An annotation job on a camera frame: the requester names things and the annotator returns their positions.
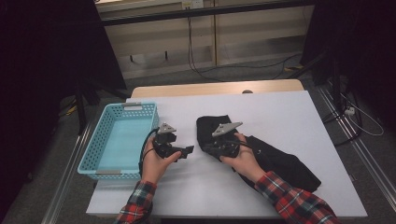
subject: shirt cuff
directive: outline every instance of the shirt cuff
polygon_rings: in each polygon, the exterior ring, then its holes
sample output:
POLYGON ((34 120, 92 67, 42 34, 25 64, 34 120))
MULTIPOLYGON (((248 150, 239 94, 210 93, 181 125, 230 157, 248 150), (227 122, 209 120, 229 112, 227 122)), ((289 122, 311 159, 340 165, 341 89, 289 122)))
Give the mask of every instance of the shirt cuff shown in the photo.
POLYGON ((128 203, 135 203, 137 206, 143 206, 149 209, 154 197, 157 185, 148 181, 140 180, 134 187, 134 192, 128 200, 128 203))
POLYGON ((291 189, 291 185, 270 171, 257 181, 254 188, 274 205, 291 189))

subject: hand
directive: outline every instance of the hand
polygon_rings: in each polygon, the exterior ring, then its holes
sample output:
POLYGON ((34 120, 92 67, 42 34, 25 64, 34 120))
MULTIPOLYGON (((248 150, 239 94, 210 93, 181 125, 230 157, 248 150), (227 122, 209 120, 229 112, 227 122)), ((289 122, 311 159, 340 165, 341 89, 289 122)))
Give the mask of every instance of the hand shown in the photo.
POLYGON ((166 168, 181 156, 181 152, 175 152, 170 157, 163 159, 153 149, 153 139, 153 137, 148 139, 145 150, 143 151, 143 155, 146 155, 146 157, 143 160, 142 180, 157 184, 165 173, 166 168))
MULTIPOLYGON (((235 133, 235 136, 241 141, 246 143, 246 138, 241 133, 235 133)), ((220 156, 220 160, 228 165, 231 165, 236 172, 244 175, 247 179, 256 183, 263 175, 264 170, 257 163, 251 148, 240 146, 239 154, 235 158, 220 156)))

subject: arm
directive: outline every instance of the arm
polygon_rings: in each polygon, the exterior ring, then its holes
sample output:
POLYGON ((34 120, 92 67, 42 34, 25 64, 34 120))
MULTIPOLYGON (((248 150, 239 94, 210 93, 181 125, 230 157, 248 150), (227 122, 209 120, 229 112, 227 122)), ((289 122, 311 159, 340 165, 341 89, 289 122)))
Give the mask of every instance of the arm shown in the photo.
MULTIPOLYGON (((240 141, 246 142, 241 133, 235 135, 240 141)), ((288 223, 340 223, 330 206, 319 197, 292 187, 274 172, 265 173, 250 148, 241 146, 236 158, 220 159, 256 183, 256 190, 288 223)))
POLYGON ((134 191, 127 204, 122 207, 115 224, 137 223, 149 217, 152 208, 157 183, 166 171, 166 168, 176 161, 181 152, 176 152, 168 158, 162 159, 153 149, 153 138, 150 138, 144 150, 142 179, 136 183, 134 191))

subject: basket handle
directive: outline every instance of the basket handle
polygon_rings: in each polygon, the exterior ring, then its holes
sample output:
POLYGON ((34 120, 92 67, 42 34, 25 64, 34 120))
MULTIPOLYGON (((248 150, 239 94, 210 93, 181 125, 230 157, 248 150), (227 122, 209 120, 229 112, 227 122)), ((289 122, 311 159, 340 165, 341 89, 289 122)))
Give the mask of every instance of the basket handle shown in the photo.
POLYGON ((142 110, 143 109, 141 102, 122 103, 121 106, 124 108, 124 110, 142 110))
POLYGON ((121 170, 97 170, 96 175, 121 175, 121 170))

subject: person's right hand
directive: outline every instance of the person's right hand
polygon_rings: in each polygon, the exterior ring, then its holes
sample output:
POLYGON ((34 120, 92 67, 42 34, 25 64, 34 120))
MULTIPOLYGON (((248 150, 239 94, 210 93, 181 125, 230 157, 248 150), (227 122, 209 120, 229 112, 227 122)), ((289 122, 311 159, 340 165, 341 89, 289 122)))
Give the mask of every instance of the person's right hand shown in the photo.
MULTIPOLYGON (((235 133, 239 141, 246 143, 246 138, 241 133, 235 133)), ((265 175, 264 170, 257 163, 251 148, 240 146, 239 154, 235 158, 220 156, 220 160, 228 165, 231 165, 236 172, 244 175, 247 179, 256 183, 265 175)))

